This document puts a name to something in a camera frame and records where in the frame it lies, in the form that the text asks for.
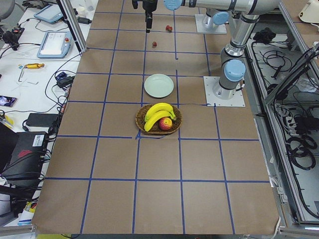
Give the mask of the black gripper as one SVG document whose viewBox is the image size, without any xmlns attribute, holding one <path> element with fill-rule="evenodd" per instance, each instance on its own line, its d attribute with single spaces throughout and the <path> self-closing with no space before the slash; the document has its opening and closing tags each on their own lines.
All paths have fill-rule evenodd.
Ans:
<svg viewBox="0 0 319 239">
<path fill-rule="evenodd" d="M 153 23 L 153 13 L 157 9 L 158 0 L 132 0 L 134 9 L 138 8 L 138 2 L 142 3 L 145 10 L 146 33 L 150 33 Z"/>
</svg>

